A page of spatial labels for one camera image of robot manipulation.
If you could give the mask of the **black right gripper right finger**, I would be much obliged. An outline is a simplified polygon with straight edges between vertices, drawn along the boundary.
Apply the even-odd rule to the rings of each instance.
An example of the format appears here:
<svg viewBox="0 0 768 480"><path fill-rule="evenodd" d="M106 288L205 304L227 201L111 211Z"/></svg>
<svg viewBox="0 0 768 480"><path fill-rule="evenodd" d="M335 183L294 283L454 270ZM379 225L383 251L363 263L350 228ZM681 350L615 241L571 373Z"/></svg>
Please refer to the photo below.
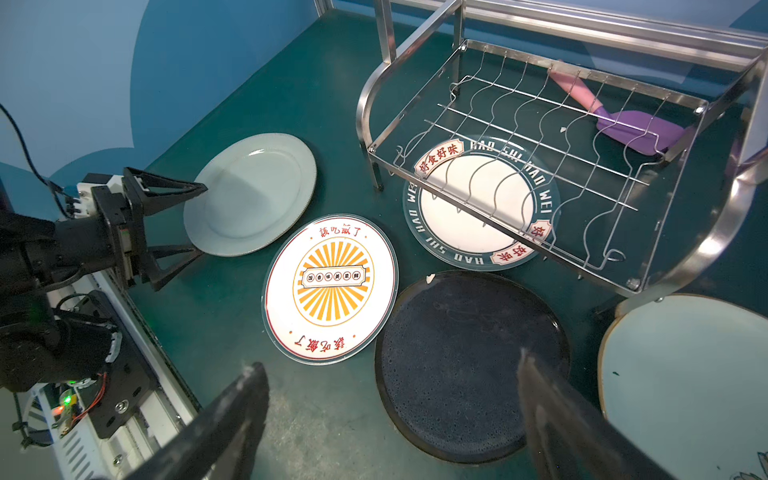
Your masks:
<svg viewBox="0 0 768 480"><path fill-rule="evenodd" d="M517 369L526 442L540 479L669 479L556 370L523 350Z"/></svg>

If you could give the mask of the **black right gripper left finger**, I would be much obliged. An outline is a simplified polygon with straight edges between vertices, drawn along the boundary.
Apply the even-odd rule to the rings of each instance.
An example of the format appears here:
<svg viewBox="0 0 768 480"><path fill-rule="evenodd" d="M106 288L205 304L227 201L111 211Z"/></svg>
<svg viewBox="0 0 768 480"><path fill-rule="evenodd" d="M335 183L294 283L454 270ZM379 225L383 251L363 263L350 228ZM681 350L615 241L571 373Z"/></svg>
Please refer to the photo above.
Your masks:
<svg viewBox="0 0 768 480"><path fill-rule="evenodd" d="M131 479L249 479L269 409L264 365L255 362Z"/></svg>

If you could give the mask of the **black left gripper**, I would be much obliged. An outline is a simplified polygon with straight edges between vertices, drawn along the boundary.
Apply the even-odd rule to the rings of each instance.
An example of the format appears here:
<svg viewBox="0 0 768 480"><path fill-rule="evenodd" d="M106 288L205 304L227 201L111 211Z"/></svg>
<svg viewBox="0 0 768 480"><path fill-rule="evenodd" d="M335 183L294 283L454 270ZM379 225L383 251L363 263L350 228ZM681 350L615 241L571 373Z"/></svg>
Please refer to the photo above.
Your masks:
<svg viewBox="0 0 768 480"><path fill-rule="evenodd" d="M96 212L105 224L113 268L121 285L141 281L159 291L203 252L193 245L147 248L144 217L192 200L208 188L203 183L174 180L131 167L123 170L120 184L119 192L113 192L108 185L91 188ZM161 259L178 256L176 263L161 265Z"/></svg>

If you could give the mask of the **plain pale green plate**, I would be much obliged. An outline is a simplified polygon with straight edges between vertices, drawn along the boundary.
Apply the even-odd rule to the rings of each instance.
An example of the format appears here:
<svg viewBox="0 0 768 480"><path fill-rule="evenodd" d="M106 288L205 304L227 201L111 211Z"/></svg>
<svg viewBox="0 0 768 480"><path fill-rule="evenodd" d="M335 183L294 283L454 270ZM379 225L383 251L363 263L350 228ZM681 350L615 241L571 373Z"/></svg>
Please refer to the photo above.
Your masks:
<svg viewBox="0 0 768 480"><path fill-rule="evenodd" d="M184 206L189 240L202 252L237 257L282 236L307 209L317 180L310 148L285 133L252 135L200 171L207 191Z"/></svg>

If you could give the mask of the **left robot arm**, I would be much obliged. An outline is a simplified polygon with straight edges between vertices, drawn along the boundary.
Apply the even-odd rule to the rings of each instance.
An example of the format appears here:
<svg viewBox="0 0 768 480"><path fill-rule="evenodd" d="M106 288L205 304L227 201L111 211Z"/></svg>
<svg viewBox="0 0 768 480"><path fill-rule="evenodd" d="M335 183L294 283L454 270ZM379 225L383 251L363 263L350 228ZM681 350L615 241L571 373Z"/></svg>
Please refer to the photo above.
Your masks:
<svg viewBox="0 0 768 480"><path fill-rule="evenodd" d="M91 377L112 348L107 315L66 313L49 293L103 270L124 288L142 281L160 290L202 254L192 245L149 245L145 220L202 195L204 184L127 167L91 173L77 188L71 219L1 207L1 385L11 392Z"/></svg>

